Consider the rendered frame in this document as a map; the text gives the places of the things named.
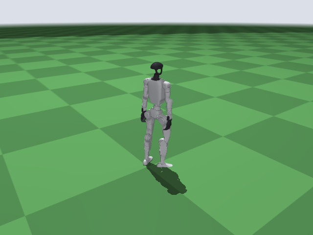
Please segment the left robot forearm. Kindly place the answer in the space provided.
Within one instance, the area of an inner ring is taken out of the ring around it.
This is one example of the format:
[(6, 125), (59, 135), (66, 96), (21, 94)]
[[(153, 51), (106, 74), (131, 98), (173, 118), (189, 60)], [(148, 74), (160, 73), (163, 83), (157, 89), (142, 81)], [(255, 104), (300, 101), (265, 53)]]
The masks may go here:
[(147, 98), (142, 97), (142, 108), (143, 108), (143, 111), (147, 110), (147, 101), (148, 101)]

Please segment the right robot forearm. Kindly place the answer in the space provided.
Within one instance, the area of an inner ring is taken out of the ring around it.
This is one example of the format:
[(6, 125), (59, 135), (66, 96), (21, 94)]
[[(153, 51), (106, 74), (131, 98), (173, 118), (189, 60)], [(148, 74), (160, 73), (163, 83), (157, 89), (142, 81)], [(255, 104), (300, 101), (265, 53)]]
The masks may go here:
[[(167, 116), (169, 116), (170, 119), (173, 118), (173, 117), (172, 117), (172, 103), (173, 103), (173, 101), (172, 101), (171, 99), (169, 99), (168, 102), (167, 102), (167, 105), (166, 105), (166, 108), (167, 108)], [(169, 119), (169, 120), (170, 120), (170, 119)]]

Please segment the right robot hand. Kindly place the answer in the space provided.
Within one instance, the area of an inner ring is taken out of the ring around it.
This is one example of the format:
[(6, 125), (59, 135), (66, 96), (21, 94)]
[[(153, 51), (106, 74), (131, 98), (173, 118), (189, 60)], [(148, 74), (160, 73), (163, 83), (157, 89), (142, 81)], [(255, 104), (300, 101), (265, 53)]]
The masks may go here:
[(166, 128), (164, 130), (170, 129), (172, 119), (170, 119), (170, 120), (169, 119), (170, 119), (170, 117), (167, 116), (167, 124), (166, 124)]

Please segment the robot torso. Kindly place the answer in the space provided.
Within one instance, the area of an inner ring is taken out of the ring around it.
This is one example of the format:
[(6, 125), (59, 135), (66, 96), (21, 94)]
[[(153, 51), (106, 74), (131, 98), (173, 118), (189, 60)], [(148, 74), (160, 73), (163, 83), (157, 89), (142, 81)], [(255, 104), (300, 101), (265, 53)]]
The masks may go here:
[(155, 105), (150, 109), (150, 117), (159, 120), (158, 116), (163, 113), (163, 110), (160, 109), (161, 103), (165, 101), (164, 89), (162, 87), (162, 81), (165, 80), (159, 77), (160, 80), (154, 81), (151, 80), (152, 77), (148, 79), (148, 95), (150, 102)]

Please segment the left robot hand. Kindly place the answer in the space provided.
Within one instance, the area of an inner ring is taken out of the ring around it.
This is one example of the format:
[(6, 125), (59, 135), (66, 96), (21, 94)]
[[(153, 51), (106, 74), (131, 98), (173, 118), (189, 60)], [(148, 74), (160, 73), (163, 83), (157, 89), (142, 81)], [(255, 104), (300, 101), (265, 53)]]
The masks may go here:
[(142, 114), (141, 114), (141, 121), (142, 122), (146, 122), (145, 120), (146, 120), (146, 118), (145, 118), (145, 116), (144, 116), (144, 113), (146, 112), (146, 111), (143, 111), (143, 108), (142, 108)]

